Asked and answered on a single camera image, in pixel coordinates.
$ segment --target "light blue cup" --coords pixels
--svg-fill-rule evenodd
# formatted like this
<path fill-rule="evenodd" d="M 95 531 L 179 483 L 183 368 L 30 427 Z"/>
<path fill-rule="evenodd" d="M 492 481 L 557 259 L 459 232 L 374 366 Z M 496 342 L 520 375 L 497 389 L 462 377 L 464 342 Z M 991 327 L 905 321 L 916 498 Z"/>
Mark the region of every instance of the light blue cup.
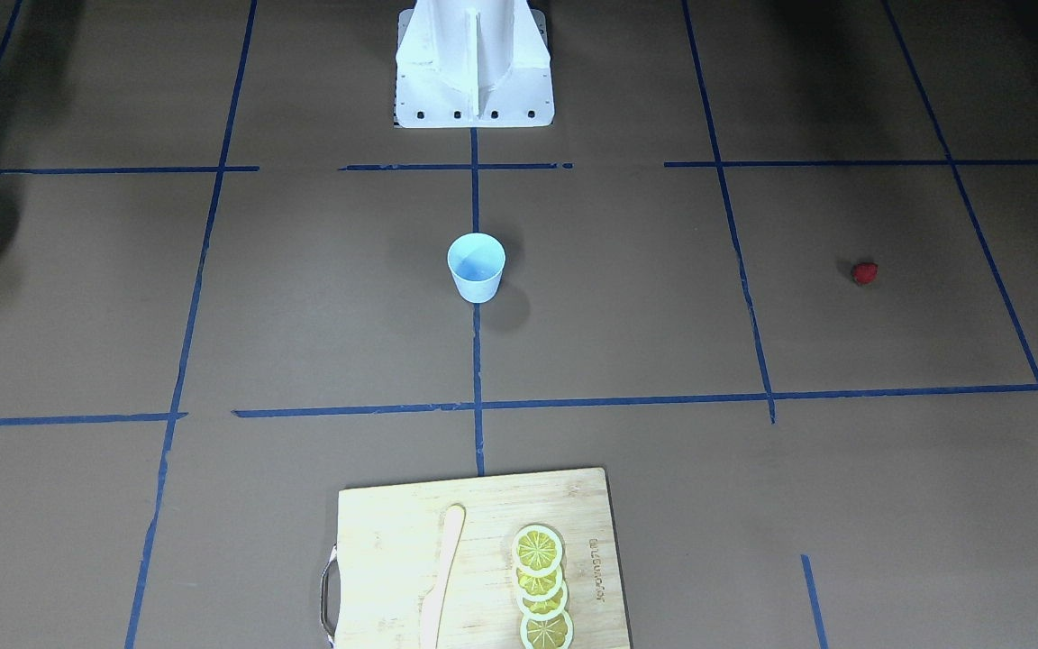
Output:
<path fill-rule="evenodd" d="M 491 235 L 473 233 L 454 240 L 447 250 L 447 267 L 454 277 L 454 287 L 462 299 L 482 304 L 494 298 L 499 290 L 502 265 L 508 255 L 502 243 Z"/>

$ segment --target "citrus slice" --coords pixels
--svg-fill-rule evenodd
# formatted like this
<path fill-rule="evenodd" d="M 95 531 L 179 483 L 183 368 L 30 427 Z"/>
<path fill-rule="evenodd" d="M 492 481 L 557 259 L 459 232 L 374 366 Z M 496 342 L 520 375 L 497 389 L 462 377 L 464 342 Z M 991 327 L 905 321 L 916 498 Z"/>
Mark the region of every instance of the citrus slice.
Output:
<path fill-rule="evenodd" d="M 574 632 L 571 616 L 566 612 L 549 620 L 523 617 L 519 624 L 519 640 L 527 649 L 568 649 Z"/>
<path fill-rule="evenodd" d="M 568 583 L 564 583 L 558 591 L 551 592 L 551 597 L 544 601 L 532 601 L 522 594 L 519 595 L 519 609 L 522 610 L 522 615 L 536 621 L 558 616 L 566 607 L 568 607 Z"/>
<path fill-rule="evenodd" d="M 555 592 L 564 586 L 564 568 L 555 568 L 549 575 L 532 577 L 527 572 L 516 568 L 516 584 L 522 595 L 531 601 L 547 601 L 555 596 Z"/>
<path fill-rule="evenodd" d="M 547 525 L 527 525 L 511 543 L 516 568 L 532 577 L 549 575 L 564 561 L 564 540 Z"/>

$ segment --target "red berry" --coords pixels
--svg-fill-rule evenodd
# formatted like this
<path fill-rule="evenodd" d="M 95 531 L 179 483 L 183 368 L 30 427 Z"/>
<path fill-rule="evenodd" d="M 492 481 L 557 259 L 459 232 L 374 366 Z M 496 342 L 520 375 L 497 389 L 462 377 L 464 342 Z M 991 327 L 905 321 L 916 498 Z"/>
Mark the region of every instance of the red berry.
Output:
<path fill-rule="evenodd" d="M 856 283 L 861 287 L 865 283 L 872 283 L 876 280 L 876 274 L 878 272 L 878 264 L 875 263 L 857 263 L 851 270 L 851 276 Z"/>

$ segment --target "metal handle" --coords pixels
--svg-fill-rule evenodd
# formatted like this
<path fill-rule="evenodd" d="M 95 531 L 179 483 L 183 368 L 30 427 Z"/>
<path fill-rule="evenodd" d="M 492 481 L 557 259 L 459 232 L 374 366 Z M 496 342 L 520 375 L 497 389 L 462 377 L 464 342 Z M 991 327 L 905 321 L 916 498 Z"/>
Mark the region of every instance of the metal handle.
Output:
<path fill-rule="evenodd" d="M 328 575 L 331 571 L 331 566 L 338 564 L 338 546 L 331 546 L 331 555 L 326 558 L 326 567 L 323 568 L 323 591 L 320 598 L 320 604 L 322 605 L 322 615 L 320 617 L 321 623 L 323 623 L 323 631 L 326 632 L 326 645 L 331 649 L 334 649 L 334 625 L 331 624 L 329 619 L 326 619 L 326 585 L 328 584 Z"/>

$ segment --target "lime rind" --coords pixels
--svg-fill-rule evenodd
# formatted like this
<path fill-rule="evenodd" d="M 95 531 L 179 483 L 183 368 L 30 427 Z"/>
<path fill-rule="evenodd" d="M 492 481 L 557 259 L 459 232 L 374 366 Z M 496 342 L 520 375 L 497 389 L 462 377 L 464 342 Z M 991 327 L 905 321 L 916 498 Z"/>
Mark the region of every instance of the lime rind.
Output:
<path fill-rule="evenodd" d="M 543 601 L 527 599 L 523 592 L 519 594 L 519 610 L 524 617 L 536 621 L 549 620 L 568 607 L 568 583 L 562 584 L 558 591 L 552 591 L 551 596 Z"/>
<path fill-rule="evenodd" d="M 526 649 L 568 649 L 574 636 L 576 628 L 571 623 L 568 612 L 562 612 L 549 620 L 523 616 L 519 623 L 519 640 Z"/>
<path fill-rule="evenodd" d="M 564 561 L 564 540 L 547 525 L 527 525 L 511 542 L 511 557 L 532 577 L 549 575 Z"/>
<path fill-rule="evenodd" d="M 530 601 L 547 601 L 564 588 L 564 567 L 555 568 L 549 575 L 535 577 L 516 568 L 516 586 L 522 591 L 524 598 Z"/>

